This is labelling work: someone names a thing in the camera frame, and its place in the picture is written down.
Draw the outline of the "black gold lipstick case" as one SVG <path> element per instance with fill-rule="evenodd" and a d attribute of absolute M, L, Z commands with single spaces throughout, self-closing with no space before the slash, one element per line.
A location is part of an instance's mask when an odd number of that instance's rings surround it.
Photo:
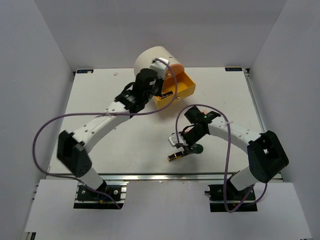
<path fill-rule="evenodd" d="M 172 162 L 172 161 L 175 161 L 179 158 L 182 158 L 184 156 L 184 153 L 182 151 L 179 151 L 179 152 L 176 152 L 176 153 L 173 153 L 173 154 L 170 154 L 167 156 L 167 160 L 169 162 Z"/>
<path fill-rule="evenodd" d="M 162 99 L 165 99 L 165 98 L 167 98 L 167 97 L 169 97 L 169 96 L 171 96 L 171 95 L 173 95 L 174 93 L 172 92 L 172 91 L 168 91 L 168 92 L 165 92 L 165 93 L 162 93 L 161 95 L 160 95 L 160 99 L 162 100 Z"/>

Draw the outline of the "yellow drawer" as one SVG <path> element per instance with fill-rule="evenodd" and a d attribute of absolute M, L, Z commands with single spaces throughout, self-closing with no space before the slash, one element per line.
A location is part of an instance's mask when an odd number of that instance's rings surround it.
<path fill-rule="evenodd" d="M 196 89 L 196 83 L 190 78 L 190 76 L 185 71 L 178 74 L 176 76 L 176 80 L 177 93 L 174 76 L 170 78 L 165 78 L 161 94 L 172 91 L 173 95 L 164 99 L 161 99 L 160 96 L 154 96 L 152 100 L 155 103 L 157 109 L 161 109 L 168 105 L 173 99 L 175 93 L 176 97 L 173 101 L 173 104 L 194 94 Z"/>

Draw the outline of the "orange top drawer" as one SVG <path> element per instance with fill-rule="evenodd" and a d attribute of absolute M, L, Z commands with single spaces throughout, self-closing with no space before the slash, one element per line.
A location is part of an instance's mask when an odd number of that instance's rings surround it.
<path fill-rule="evenodd" d="M 165 78 L 173 77 L 173 74 L 177 77 L 178 74 L 183 73 L 185 71 L 184 66 L 181 63 L 171 64 L 166 71 Z"/>

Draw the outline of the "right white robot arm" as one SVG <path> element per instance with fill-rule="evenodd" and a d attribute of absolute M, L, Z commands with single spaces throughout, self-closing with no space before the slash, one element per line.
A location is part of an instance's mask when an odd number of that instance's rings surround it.
<path fill-rule="evenodd" d="M 179 132 L 180 145 L 189 150 L 206 135 L 218 137 L 244 151 L 248 166 L 231 176 L 226 183 L 226 195 L 236 200 L 244 189 L 256 183 L 268 183 L 289 164 L 289 159 L 278 136 L 268 130 L 254 132 L 240 125 L 226 121 L 221 113 L 201 112 L 192 106 L 184 116 L 191 123 L 189 131 Z"/>

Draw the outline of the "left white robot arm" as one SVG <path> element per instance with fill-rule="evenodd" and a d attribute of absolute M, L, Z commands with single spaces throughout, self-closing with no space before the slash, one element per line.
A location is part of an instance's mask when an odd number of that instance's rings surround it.
<path fill-rule="evenodd" d="M 105 181 L 92 166 L 89 152 L 118 125 L 128 121 L 145 108 L 149 100 L 162 92 L 167 68 L 143 68 L 115 97 L 102 116 L 97 116 L 84 126 L 58 136 L 57 159 L 80 181 L 87 185 L 88 193 L 99 200 L 105 196 Z"/>

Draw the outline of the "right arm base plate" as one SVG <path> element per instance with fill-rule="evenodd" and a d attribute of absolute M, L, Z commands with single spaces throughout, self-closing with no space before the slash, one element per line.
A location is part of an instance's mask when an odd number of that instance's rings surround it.
<path fill-rule="evenodd" d="M 249 192 L 248 197 L 243 204 L 237 209 L 237 212 L 257 212 L 257 204 L 254 203 L 256 200 L 255 191 L 250 187 L 245 188 L 239 192 L 233 192 L 227 188 L 226 199 L 229 210 L 234 209 L 237 204 L 246 196 Z M 204 194 L 209 197 L 209 206 L 211 213 L 223 213 L 227 212 L 224 206 L 224 194 L 222 184 L 211 184 L 208 185 L 208 190 Z"/>

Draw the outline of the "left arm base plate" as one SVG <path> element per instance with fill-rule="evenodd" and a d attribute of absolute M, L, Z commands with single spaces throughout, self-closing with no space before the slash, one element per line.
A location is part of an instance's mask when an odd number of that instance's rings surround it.
<path fill-rule="evenodd" d="M 78 184 L 74 199 L 74 209 L 85 210 L 120 210 L 126 199 L 127 184 L 125 181 L 107 181 L 105 192 L 116 202 L 104 194 L 90 191 L 83 184 Z"/>

